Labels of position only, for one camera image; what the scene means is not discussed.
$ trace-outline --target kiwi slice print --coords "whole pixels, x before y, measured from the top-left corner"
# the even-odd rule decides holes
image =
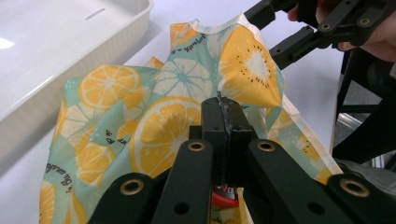
[[[219,60],[219,90],[224,96],[260,106],[281,104],[276,64],[248,28],[239,25],[233,30]]]

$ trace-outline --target person's hand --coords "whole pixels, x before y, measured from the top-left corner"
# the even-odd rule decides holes
[[[318,22],[321,23],[340,2],[340,0],[318,0],[316,14]],[[289,20],[297,21],[297,10],[298,8],[295,7],[289,11]],[[338,48],[350,50],[356,47],[350,43],[340,43]],[[396,63],[396,11],[377,26],[360,48],[384,61]]]

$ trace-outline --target red object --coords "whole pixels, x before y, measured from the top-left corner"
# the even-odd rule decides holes
[[[212,193],[212,203],[219,208],[234,208],[239,206],[237,199],[224,198],[215,192]]]

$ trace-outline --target printed fabric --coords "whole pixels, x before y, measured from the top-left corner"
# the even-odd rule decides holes
[[[41,187],[40,222],[86,223],[119,176],[155,177],[170,168],[190,126],[201,123],[201,102],[218,91],[240,103],[260,138],[277,141],[326,183],[341,170],[283,88],[260,31],[243,15],[218,27],[173,24],[164,63],[102,65],[71,78]],[[236,216],[219,214],[218,223]]]

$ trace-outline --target mounting hole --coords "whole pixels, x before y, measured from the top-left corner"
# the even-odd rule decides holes
[[[368,190],[363,184],[356,180],[341,179],[340,186],[344,191],[356,197],[365,198],[370,195],[370,190]]]
[[[267,142],[259,142],[259,143],[257,144],[257,148],[258,148],[259,150],[268,151],[268,152],[274,151],[274,150],[275,150],[274,145],[272,145],[271,143],[267,143]]]
[[[193,142],[193,143],[189,143],[188,148],[191,151],[201,151],[204,150],[205,145],[199,142]]]
[[[367,18],[361,19],[361,25],[367,25],[368,23],[370,23],[370,20]]]
[[[309,203],[308,209],[317,215],[323,215],[325,212],[324,208],[318,203]]]
[[[328,29],[330,29],[330,24],[329,23],[324,23],[322,25],[322,30],[328,30]]]
[[[184,215],[189,212],[190,207],[187,203],[177,203],[174,207],[174,210],[179,215]]]
[[[144,186],[143,181],[139,179],[130,179],[122,183],[120,187],[120,191],[123,195],[134,195],[140,192],[143,186]]]

